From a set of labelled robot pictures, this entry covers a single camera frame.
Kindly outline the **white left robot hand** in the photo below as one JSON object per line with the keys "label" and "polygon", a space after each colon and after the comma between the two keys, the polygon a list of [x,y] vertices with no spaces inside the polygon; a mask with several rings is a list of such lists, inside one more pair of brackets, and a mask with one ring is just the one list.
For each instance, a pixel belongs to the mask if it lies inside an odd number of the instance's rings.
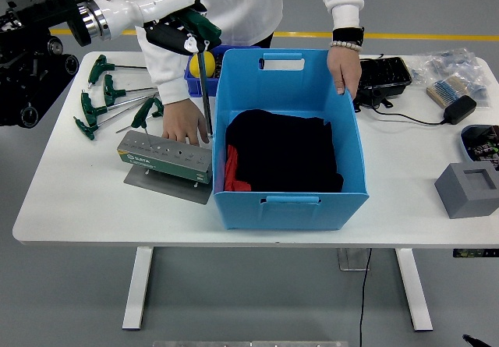
{"label": "white left robot hand", "polygon": [[180,55],[221,44],[221,30],[204,15],[201,0],[96,0],[104,17],[102,37],[115,39],[129,27],[142,27],[149,43]]}

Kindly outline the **person's left hand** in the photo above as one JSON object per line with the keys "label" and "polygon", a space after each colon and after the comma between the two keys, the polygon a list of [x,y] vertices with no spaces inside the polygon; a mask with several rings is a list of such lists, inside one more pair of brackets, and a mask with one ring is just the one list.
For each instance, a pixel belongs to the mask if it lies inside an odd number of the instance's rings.
{"label": "person's left hand", "polygon": [[343,95],[348,91],[354,99],[362,72],[359,53],[350,48],[331,47],[327,53],[327,67],[337,94]]}

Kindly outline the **person's right hand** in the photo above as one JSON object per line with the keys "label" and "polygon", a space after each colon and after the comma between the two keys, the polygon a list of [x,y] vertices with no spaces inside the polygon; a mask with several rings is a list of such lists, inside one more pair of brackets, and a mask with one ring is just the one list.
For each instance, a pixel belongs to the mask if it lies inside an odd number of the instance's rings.
{"label": "person's right hand", "polygon": [[162,136],[193,146],[209,143],[206,119],[190,99],[164,105]]}

